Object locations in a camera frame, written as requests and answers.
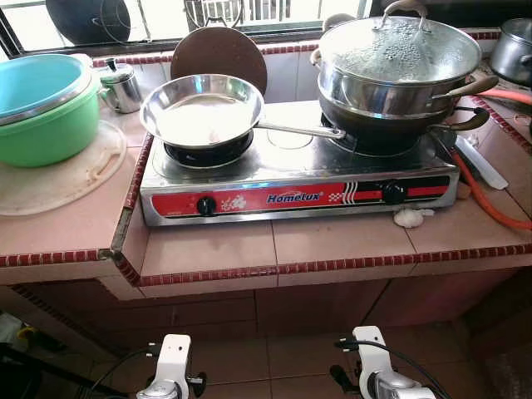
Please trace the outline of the white flat kitchen tool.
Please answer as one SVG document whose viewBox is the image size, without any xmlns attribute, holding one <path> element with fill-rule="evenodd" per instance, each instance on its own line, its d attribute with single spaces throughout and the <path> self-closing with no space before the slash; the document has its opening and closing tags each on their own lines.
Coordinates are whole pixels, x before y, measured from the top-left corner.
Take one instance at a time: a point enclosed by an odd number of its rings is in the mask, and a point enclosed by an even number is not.
<svg viewBox="0 0 532 399">
<path fill-rule="evenodd" d="M 505 190 L 508 180 L 461 134 L 456 136 L 456 148 L 476 176 L 491 189 Z"/>
</svg>

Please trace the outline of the green plastic basin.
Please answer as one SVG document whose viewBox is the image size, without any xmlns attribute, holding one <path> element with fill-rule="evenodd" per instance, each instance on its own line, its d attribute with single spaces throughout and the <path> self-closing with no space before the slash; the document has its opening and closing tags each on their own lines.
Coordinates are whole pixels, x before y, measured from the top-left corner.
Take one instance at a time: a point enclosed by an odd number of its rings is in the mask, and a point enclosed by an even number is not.
<svg viewBox="0 0 532 399">
<path fill-rule="evenodd" d="M 0 163 L 32 168 L 79 155 L 96 138 L 100 88 L 91 77 L 81 94 L 56 109 L 0 126 Z"/>
</svg>

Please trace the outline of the steel red gas stove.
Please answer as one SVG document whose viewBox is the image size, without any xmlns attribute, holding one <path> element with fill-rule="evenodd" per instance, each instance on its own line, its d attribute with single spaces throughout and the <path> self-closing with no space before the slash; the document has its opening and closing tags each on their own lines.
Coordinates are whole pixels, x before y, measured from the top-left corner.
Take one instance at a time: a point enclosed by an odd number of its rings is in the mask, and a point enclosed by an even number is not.
<svg viewBox="0 0 532 399">
<path fill-rule="evenodd" d="M 405 155 L 367 157 L 329 138 L 258 129 L 242 156 L 208 170 L 176 163 L 155 141 L 140 207 L 150 227 L 448 208 L 459 181 L 433 135 Z"/>
</svg>

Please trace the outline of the glass pot lid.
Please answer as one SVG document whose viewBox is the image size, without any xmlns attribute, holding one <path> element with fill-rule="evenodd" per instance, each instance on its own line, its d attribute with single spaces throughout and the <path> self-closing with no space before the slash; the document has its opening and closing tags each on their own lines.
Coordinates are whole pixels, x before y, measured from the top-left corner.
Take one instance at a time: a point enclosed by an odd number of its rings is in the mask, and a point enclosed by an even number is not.
<svg viewBox="0 0 532 399">
<path fill-rule="evenodd" d="M 417 0 L 396 0 L 380 17 L 324 30 L 309 61 L 319 70 L 372 82 L 437 83 L 472 73 L 479 43 L 461 29 L 428 18 Z"/>
</svg>

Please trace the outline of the steel stock pot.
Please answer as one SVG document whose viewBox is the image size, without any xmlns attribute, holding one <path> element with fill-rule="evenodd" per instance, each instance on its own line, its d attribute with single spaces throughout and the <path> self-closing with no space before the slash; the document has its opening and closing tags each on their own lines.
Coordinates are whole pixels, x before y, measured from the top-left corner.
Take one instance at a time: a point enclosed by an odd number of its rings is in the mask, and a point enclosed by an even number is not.
<svg viewBox="0 0 532 399">
<path fill-rule="evenodd" d="M 503 22 L 499 41 L 490 57 L 490 69 L 500 79 L 521 86 L 532 83 L 532 19 Z"/>
</svg>

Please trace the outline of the white garlic bulb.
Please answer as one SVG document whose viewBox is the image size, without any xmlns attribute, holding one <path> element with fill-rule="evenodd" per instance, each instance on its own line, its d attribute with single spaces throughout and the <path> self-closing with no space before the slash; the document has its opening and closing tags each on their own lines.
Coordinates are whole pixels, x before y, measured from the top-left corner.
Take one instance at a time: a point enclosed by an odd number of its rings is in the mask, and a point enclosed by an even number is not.
<svg viewBox="0 0 532 399">
<path fill-rule="evenodd" d="M 433 216 L 435 213 L 433 209 L 399 209 L 394 212 L 394 223 L 404 229 L 414 229 L 421 227 L 426 217 Z"/>
</svg>

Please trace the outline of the steel steamer pot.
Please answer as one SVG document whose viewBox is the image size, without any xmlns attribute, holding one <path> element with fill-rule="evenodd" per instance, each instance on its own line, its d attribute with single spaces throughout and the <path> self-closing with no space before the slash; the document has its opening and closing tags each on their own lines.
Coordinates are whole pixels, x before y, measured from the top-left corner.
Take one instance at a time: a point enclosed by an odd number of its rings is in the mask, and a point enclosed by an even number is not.
<svg viewBox="0 0 532 399">
<path fill-rule="evenodd" d="M 345 75 L 312 51 L 309 61 L 318 69 L 317 101 L 332 118 L 437 123 L 455 113 L 463 96 L 482 94 L 498 85 L 497 76 L 471 80 L 468 75 L 440 82 L 377 82 Z"/>
</svg>

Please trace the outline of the turquoise plastic basin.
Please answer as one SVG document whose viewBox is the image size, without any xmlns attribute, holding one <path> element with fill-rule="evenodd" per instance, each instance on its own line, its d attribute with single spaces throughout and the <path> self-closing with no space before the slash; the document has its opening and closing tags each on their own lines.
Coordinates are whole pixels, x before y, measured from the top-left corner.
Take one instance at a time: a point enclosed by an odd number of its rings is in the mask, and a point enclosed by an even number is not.
<svg viewBox="0 0 532 399">
<path fill-rule="evenodd" d="M 63 106 L 88 90 L 90 65 L 65 54 L 38 54 L 0 63 L 0 126 Z"/>
</svg>

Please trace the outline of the steel frying pan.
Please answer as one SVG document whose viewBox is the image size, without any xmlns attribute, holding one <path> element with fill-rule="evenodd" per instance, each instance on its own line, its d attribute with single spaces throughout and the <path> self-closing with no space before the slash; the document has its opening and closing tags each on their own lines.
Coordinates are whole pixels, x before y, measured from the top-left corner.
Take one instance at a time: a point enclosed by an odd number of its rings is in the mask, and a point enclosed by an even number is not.
<svg viewBox="0 0 532 399">
<path fill-rule="evenodd" d="M 209 149 L 254 129 L 343 138 L 335 128 L 297 128 L 264 121 L 264 97 L 254 84 L 229 75 L 176 77 L 145 96 L 140 121 L 171 147 Z"/>
</svg>

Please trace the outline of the round brown cutting board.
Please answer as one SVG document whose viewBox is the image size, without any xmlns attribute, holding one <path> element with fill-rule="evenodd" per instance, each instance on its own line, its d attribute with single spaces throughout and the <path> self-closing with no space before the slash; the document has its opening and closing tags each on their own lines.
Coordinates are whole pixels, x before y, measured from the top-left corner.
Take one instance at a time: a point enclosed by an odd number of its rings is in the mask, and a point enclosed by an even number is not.
<svg viewBox="0 0 532 399">
<path fill-rule="evenodd" d="M 170 79 L 191 75 L 240 77 L 262 93 L 268 87 L 262 51 L 246 34 L 229 27 L 202 27 L 178 43 L 172 53 Z"/>
</svg>

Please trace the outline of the white plastic cutting board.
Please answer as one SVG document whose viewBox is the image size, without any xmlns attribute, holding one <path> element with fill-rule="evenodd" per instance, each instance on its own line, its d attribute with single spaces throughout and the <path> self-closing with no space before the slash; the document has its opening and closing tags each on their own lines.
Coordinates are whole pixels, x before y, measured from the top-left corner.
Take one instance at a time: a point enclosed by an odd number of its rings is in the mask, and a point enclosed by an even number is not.
<svg viewBox="0 0 532 399">
<path fill-rule="evenodd" d="M 0 164 L 0 216 L 35 215 L 76 201 L 116 174 L 125 157 L 123 130 L 100 121 L 91 144 L 63 162 L 35 168 Z"/>
</svg>

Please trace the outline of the black pan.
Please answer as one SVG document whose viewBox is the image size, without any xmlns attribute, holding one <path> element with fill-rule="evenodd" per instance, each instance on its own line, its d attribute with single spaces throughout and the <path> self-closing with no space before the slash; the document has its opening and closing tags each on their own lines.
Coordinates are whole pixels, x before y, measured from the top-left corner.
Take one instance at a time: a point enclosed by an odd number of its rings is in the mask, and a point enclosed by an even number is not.
<svg viewBox="0 0 532 399">
<path fill-rule="evenodd" d="M 125 0 L 45 0 L 54 27 L 73 45 L 128 41 L 131 15 Z"/>
</svg>

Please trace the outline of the black wok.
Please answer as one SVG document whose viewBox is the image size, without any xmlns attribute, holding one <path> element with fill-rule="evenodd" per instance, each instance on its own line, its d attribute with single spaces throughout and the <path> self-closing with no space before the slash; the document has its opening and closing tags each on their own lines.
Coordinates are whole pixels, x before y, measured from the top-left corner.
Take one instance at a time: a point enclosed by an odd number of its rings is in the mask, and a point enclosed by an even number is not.
<svg viewBox="0 0 532 399">
<path fill-rule="evenodd" d="M 371 157 L 403 155 L 418 145 L 421 137 L 433 128 L 470 131 L 480 128 L 490 119 L 490 113 L 479 107 L 453 106 L 426 117 L 387 119 L 343 109 L 322 94 L 317 96 L 317 101 L 322 107 L 322 121 L 345 133 L 343 138 L 332 138 L 331 143 L 346 152 Z M 445 123 L 445 118 L 455 111 L 471 111 L 474 116 L 461 123 Z"/>
</svg>

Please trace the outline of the small steel kettle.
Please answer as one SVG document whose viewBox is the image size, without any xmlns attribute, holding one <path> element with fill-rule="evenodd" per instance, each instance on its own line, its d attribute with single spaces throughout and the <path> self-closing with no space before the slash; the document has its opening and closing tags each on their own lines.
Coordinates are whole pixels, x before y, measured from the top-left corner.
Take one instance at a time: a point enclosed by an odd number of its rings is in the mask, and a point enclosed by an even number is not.
<svg viewBox="0 0 532 399">
<path fill-rule="evenodd" d="M 101 82 L 98 96 L 103 103 L 119 114 L 130 114 L 141 109 L 143 96 L 136 82 L 135 68 L 107 58 L 103 67 L 96 69 Z"/>
</svg>

